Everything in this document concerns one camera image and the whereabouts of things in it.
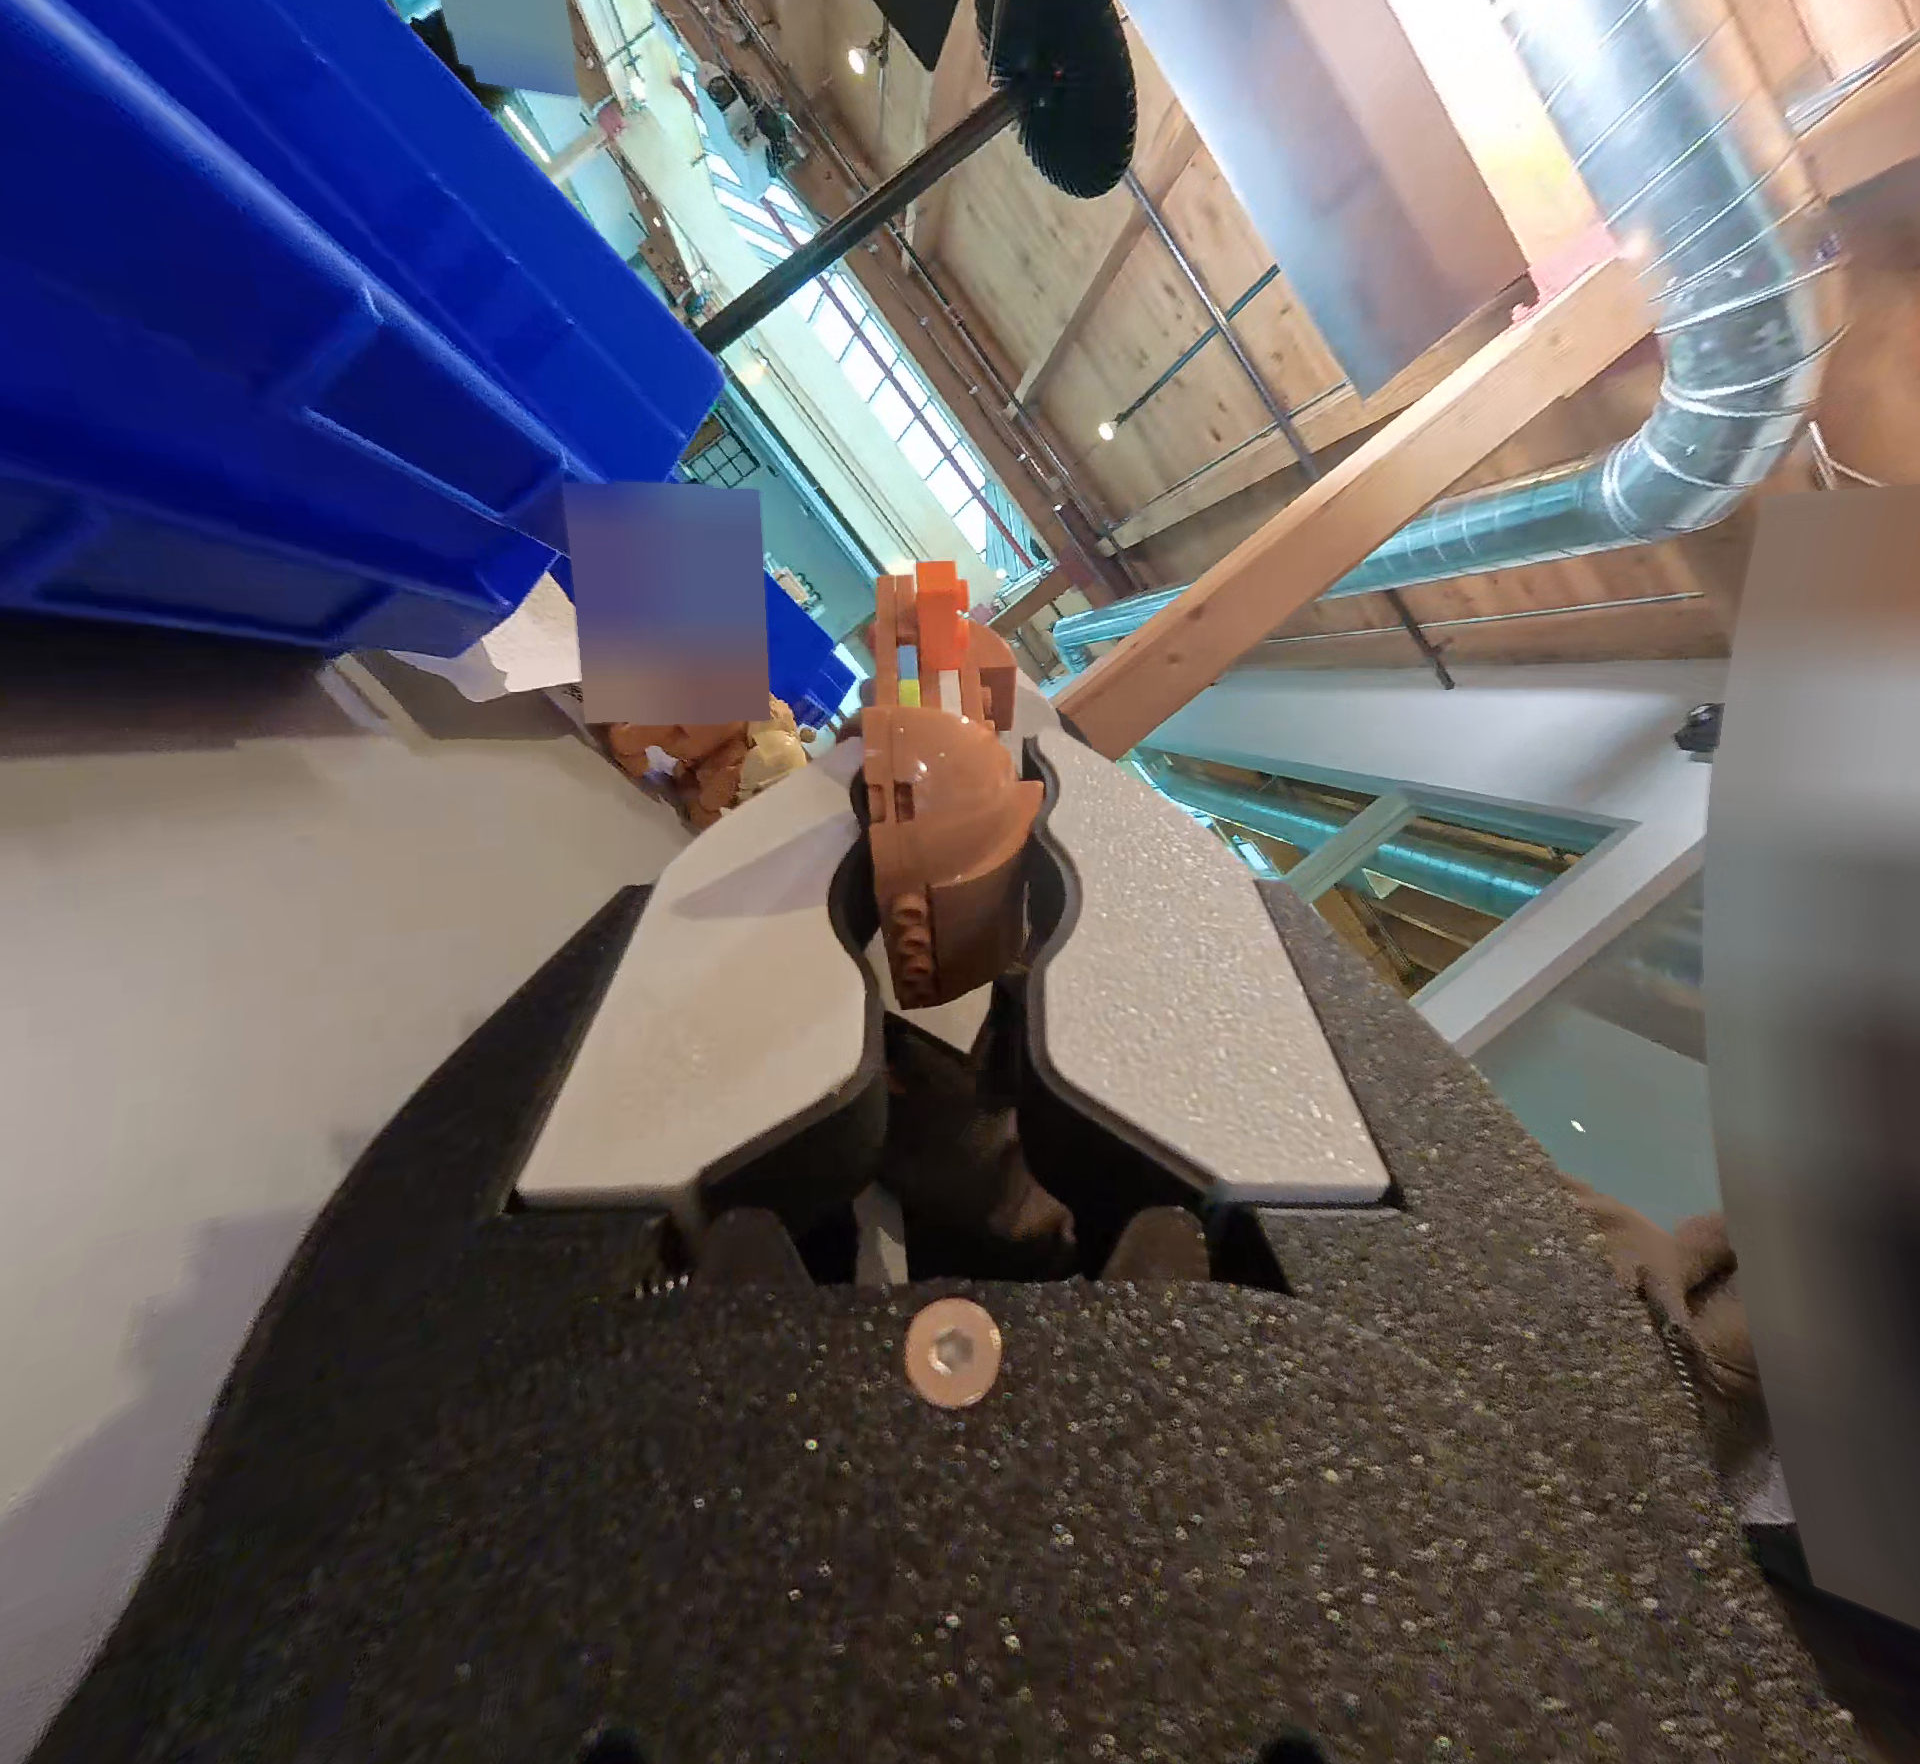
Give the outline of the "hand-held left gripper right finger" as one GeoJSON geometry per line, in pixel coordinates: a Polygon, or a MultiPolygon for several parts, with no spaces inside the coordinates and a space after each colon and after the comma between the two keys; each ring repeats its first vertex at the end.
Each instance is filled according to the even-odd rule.
{"type": "Polygon", "coordinates": [[[1065,887],[1028,980],[1038,1069],[1211,1204],[1379,1206],[1390,1172],[1256,874],[1070,734],[1024,750],[1039,878],[1065,887]]]}

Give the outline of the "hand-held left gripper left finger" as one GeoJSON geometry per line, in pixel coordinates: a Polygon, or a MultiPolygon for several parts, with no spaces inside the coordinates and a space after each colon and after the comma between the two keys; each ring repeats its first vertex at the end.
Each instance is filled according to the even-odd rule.
{"type": "Polygon", "coordinates": [[[880,992],[832,907],[860,759],[832,748],[659,870],[517,1177],[527,1206],[705,1209],[873,1078],[880,992]]]}

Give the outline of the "brown toy brick taco model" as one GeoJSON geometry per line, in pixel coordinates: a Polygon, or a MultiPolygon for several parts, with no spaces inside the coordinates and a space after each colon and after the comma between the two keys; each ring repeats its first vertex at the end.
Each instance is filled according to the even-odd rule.
{"type": "Polygon", "coordinates": [[[949,560],[876,582],[855,814],[900,1007],[940,1007],[1020,960],[1043,787],[1020,771],[1020,671],[949,560]]]}

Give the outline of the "blue plastic bin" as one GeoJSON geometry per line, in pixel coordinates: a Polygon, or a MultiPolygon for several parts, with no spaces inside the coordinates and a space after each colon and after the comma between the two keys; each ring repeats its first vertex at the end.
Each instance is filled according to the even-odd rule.
{"type": "Polygon", "coordinates": [[[456,656],[722,377],[385,0],[4,0],[8,617],[456,656]]]}

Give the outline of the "tan brown brick figure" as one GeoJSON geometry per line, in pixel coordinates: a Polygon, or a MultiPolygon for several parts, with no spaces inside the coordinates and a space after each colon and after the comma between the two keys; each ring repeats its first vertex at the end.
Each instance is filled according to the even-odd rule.
{"type": "Polygon", "coordinates": [[[808,767],[815,727],[781,698],[758,722],[722,725],[601,723],[594,734],[612,762],[668,801],[694,835],[790,775],[808,767]]]}

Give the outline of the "small blue storage bin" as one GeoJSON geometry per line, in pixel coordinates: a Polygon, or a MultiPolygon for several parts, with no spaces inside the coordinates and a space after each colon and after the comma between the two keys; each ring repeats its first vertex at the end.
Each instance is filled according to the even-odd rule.
{"type": "Polygon", "coordinates": [[[781,579],[764,577],[771,693],[800,725],[827,729],[855,693],[860,671],[781,579]]]}

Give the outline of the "white circle-patterned sheet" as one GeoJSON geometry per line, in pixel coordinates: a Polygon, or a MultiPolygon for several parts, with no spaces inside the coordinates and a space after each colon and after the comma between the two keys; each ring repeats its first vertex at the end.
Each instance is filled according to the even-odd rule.
{"type": "Polygon", "coordinates": [[[583,685],[580,615],[552,573],[511,617],[455,656],[363,648],[368,659],[397,661],[452,685],[468,702],[574,691],[583,685]]]}

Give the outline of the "black floor lamp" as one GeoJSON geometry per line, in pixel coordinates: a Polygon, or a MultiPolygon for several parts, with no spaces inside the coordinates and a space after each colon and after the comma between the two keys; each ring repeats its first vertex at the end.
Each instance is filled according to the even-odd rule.
{"type": "Polygon", "coordinates": [[[992,95],[703,323],[697,339],[708,352],[754,330],[1002,129],[1018,135],[1032,167],[1058,192],[1091,202],[1115,190],[1134,166],[1139,127],[1135,71],[1115,1],[977,0],[975,19],[992,95]]]}

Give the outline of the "silver air duct with grille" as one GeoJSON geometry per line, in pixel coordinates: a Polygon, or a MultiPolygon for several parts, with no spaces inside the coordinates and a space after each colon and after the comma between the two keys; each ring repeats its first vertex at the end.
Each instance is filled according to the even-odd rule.
{"type": "Polygon", "coordinates": [[[1728,0],[1491,0],[1619,255],[1510,328],[1204,577],[1064,620],[1054,698],[1134,744],[1300,606],[1658,544],[1725,522],[1800,442],[1844,334],[1841,247],[1728,0]],[[1637,274],[1665,348],[1649,422],[1579,469],[1448,488],[1609,365],[1637,274]]]}

